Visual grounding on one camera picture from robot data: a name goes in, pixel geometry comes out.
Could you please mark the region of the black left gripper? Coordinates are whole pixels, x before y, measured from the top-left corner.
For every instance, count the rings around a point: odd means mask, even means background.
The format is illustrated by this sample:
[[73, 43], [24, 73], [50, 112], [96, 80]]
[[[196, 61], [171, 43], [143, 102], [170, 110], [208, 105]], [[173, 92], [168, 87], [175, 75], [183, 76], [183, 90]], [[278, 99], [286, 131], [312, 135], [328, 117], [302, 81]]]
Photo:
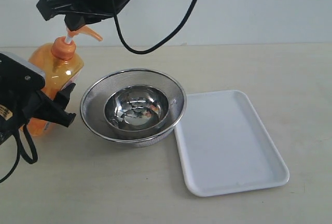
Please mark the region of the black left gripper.
[[[69, 83], [51, 100], [40, 90], [45, 83], [46, 79], [41, 75], [1, 54], [1, 143], [27, 123], [31, 116], [64, 127], [72, 124], [76, 114], [66, 112], [66, 107], [76, 84]], [[31, 114], [24, 108], [35, 92], [38, 104]]]

